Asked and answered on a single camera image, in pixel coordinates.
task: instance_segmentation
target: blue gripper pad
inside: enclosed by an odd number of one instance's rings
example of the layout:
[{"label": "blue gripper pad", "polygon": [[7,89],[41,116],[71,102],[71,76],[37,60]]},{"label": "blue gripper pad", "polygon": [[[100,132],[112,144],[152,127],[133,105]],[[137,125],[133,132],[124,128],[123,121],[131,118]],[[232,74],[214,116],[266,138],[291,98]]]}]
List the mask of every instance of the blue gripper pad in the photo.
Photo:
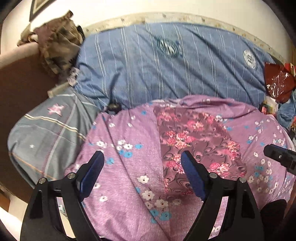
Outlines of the blue gripper pad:
[{"label": "blue gripper pad", "polygon": [[204,201],[206,198],[205,184],[186,152],[181,154],[181,165],[185,171],[188,181],[190,182],[194,194]]},{"label": "blue gripper pad", "polygon": [[89,165],[90,167],[88,168],[87,173],[80,182],[79,196],[81,197],[81,199],[84,199],[90,195],[98,179],[98,176],[104,166],[104,154],[100,151],[96,151],[87,163],[87,165]]}]

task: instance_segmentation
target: shiny plastic wrapper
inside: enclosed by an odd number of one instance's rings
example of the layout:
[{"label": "shiny plastic wrapper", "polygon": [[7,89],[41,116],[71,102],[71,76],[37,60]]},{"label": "shiny plastic wrapper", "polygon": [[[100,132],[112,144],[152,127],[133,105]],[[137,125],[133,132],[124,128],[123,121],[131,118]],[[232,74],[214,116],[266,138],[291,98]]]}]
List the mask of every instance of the shiny plastic wrapper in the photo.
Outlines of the shiny plastic wrapper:
[{"label": "shiny plastic wrapper", "polygon": [[269,95],[280,103],[287,102],[296,87],[294,76],[278,64],[265,63],[264,80]]}]

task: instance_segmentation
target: brown cloth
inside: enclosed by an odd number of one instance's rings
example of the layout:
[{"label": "brown cloth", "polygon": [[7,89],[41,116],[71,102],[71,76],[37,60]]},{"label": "brown cloth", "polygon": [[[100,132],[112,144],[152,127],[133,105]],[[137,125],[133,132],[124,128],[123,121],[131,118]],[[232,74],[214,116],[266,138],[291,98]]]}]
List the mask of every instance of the brown cloth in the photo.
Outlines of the brown cloth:
[{"label": "brown cloth", "polygon": [[71,11],[61,18],[56,18],[34,29],[34,32],[21,36],[18,45],[38,41],[41,63],[51,75],[65,75],[72,67],[71,60],[75,59],[83,42],[74,22],[70,19]]},{"label": "brown cloth", "polygon": [[269,95],[280,103],[287,102],[296,87],[294,76],[283,65],[265,63],[264,80]]}]

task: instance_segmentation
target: maroon floral fabric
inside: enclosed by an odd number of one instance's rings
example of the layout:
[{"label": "maroon floral fabric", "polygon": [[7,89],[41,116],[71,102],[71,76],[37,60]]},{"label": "maroon floral fabric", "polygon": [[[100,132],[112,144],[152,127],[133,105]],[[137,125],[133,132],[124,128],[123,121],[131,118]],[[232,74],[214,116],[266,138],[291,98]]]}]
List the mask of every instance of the maroon floral fabric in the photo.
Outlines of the maroon floral fabric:
[{"label": "maroon floral fabric", "polygon": [[231,139],[220,116],[182,107],[155,107],[160,135],[165,193],[192,194],[181,166],[181,153],[191,152],[197,162],[222,178],[236,180],[246,174],[239,144]]}]

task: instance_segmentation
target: circular logo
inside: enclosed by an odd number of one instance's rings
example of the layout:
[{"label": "circular logo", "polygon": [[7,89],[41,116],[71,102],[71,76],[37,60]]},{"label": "circular logo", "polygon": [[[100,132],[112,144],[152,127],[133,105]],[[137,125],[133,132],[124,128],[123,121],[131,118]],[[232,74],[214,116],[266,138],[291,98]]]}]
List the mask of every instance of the circular logo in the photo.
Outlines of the circular logo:
[{"label": "circular logo", "polygon": [[158,40],[158,46],[161,51],[168,57],[174,57],[179,53],[178,46],[169,40]]},{"label": "circular logo", "polygon": [[244,51],[244,60],[250,68],[256,68],[256,58],[250,50]]}]

